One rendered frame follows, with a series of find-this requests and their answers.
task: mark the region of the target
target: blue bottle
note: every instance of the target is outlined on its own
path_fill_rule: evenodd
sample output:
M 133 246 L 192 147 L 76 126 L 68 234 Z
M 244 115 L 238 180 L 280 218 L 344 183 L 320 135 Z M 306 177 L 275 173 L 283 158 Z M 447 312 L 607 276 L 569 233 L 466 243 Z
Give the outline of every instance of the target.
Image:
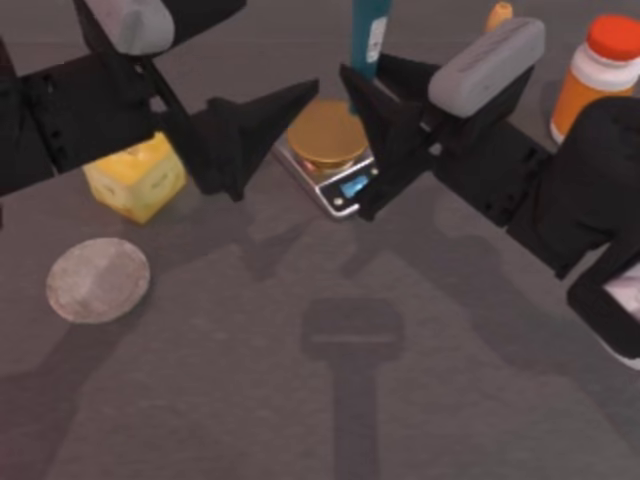
M 353 0 L 351 67 L 373 80 L 392 0 Z

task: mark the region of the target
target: yellow cube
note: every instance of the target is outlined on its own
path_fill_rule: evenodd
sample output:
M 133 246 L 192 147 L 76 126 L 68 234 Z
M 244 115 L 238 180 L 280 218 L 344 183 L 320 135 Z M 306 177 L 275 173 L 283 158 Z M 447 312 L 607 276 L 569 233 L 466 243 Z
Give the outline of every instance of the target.
M 83 170 L 97 201 L 139 224 L 148 222 L 187 182 L 182 162 L 161 132 Z

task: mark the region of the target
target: table surface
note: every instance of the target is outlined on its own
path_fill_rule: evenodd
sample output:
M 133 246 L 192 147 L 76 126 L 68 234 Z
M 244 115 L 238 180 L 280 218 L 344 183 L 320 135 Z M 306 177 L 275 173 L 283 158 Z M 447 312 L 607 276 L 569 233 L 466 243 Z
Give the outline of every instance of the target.
M 344 97 L 349 2 L 249 3 L 159 60 L 190 110 L 314 77 Z M 491 2 L 396 3 L 386 51 L 441 62 Z M 513 121 L 551 146 L 589 21 L 640 4 L 516 9 L 546 22 L 548 53 Z M 0 31 L 21 73 L 84 52 L 70 0 L 2 2 Z M 273 157 L 243 203 L 190 186 L 144 228 L 78 172 L 10 196 L 5 217 L 2 480 L 637 478 L 638 374 L 568 309 L 566 284 L 431 178 L 374 224 L 325 218 Z M 46 275 L 103 236 L 147 253 L 152 292 L 123 321 L 69 326 Z M 318 328 L 369 342 L 340 353 Z

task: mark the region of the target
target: digital scale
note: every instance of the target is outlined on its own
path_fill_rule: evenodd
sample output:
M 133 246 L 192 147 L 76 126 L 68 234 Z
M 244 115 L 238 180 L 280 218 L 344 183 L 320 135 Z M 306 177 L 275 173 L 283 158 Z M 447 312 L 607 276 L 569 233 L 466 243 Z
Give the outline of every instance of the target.
M 332 218 L 358 211 L 354 197 L 378 170 L 359 118 L 338 100 L 311 103 L 275 146 L 278 161 Z

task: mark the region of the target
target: white label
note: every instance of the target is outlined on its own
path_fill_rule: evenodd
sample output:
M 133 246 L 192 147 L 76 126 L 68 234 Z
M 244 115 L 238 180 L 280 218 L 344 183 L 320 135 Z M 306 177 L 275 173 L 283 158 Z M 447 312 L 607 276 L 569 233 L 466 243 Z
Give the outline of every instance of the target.
M 382 52 L 382 42 L 384 34 L 387 30 L 387 17 L 377 19 L 371 25 L 371 34 L 369 35 L 369 48 L 367 49 L 367 62 L 377 62 Z

